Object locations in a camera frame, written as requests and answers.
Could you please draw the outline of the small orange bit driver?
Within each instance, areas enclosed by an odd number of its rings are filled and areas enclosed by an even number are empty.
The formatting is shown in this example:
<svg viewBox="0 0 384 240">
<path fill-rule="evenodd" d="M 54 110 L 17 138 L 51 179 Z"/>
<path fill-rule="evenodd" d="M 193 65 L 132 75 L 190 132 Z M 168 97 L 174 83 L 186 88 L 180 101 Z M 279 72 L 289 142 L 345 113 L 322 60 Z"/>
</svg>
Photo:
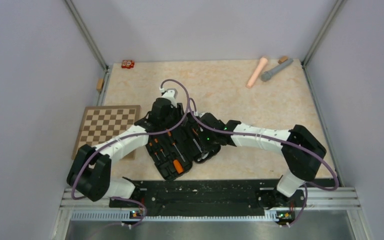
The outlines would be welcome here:
<svg viewBox="0 0 384 240">
<path fill-rule="evenodd" d="M 149 147 L 150 147 L 151 151 L 153 152 L 153 154 L 155 155 L 155 157 L 157 158 L 157 161 L 160 162 L 161 160 L 160 160 L 159 155 L 158 155 L 158 149 L 151 142 L 149 143 Z"/>
</svg>

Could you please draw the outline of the black plastic tool case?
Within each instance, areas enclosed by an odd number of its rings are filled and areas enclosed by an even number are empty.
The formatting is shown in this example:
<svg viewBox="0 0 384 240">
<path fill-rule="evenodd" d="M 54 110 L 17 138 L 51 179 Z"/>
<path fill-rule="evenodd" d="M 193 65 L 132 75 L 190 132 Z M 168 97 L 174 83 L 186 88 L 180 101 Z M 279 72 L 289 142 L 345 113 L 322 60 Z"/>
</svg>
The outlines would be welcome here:
<svg viewBox="0 0 384 240">
<path fill-rule="evenodd" d="M 185 158 L 186 162 L 183 162 L 179 153 L 172 145 L 172 142 L 170 141 L 167 133 L 151 135 L 148 137 L 148 143 L 145 145 L 145 148 L 148 154 L 150 155 L 156 169 L 164 180 L 173 181 L 179 178 L 180 176 L 184 175 L 190 169 L 192 169 L 193 164 L 196 163 L 195 160 L 201 156 L 198 148 L 193 142 L 193 138 L 195 138 L 199 144 L 198 134 L 194 130 L 194 128 L 196 128 L 197 126 L 198 123 L 195 121 L 191 113 L 187 113 L 184 122 L 177 128 L 171 130 L 171 133 L 176 141 L 176 145 L 182 153 L 183 157 Z M 156 147 L 154 139 L 157 139 L 162 145 L 166 157 L 164 157 L 159 151 L 159 149 Z M 149 143 L 152 143 L 155 148 L 158 149 L 158 156 L 160 158 L 160 162 L 158 162 L 156 156 L 150 149 Z M 174 160 L 178 160 L 180 162 L 184 169 L 183 173 L 177 173 L 173 164 Z"/>
</svg>

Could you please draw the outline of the long orange handled screwdriver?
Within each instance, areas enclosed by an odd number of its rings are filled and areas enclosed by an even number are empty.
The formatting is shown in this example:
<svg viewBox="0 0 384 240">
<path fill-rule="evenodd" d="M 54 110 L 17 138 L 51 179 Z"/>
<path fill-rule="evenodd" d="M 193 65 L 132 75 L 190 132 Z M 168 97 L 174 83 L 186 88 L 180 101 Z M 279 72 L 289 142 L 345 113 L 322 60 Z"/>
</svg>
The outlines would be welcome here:
<svg viewBox="0 0 384 240">
<path fill-rule="evenodd" d="M 178 174 L 181 174 L 184 172 L 183 166 L 181 165 L 181 163 L 177 159 L 175 159 L 173 161 L 173 165 L 174 165 L 174 168 Z"/>
</svg>

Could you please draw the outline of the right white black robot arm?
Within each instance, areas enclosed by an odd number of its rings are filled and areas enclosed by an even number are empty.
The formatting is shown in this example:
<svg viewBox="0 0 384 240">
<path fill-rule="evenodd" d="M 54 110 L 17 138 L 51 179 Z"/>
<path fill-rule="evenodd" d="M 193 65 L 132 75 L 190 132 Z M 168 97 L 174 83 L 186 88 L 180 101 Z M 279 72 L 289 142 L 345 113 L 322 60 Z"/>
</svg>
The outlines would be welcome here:
<svg viewBox="0 0 384 240">
<path fill-rule="evenodd" d="M 274 205 L 287 206 L 300 186 L 315 179 L 327 153 L 303 125 L 296 124 L 290 130 L 273 130 L 237 120 L 223 123 L 211 113 L 204 113 L 197 120 L 198 133 L 205 134 L 204 144 L 258 148 L 284 158 L 288 169 L 269 193 L 266 209 Z"/>
</svg>

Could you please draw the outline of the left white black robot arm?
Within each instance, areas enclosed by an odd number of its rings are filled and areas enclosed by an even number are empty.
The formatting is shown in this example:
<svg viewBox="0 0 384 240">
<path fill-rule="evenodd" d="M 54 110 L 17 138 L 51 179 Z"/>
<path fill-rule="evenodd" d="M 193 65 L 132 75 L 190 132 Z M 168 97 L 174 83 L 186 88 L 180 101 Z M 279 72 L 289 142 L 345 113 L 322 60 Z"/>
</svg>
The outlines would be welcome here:
<svg viewBox="0 0 384 240">
<path fill-rule="evenodd" d="M 185 120 L 182 103 L 172 103 L 163 97 L 157 98 L 147 115 L 137 120 L 129 129 L 104 143 L 82 145 L 75 155 L 66 182 L 82 198 L 93 202 L 103 197 L 120 197 L 129 207 L 140 202 L 140 193 L 135 184 L 126 178 L 113 178 L 115 163 L 137 148 L 145 146 L 151 136 L 165 134 Z"/>
</svg>

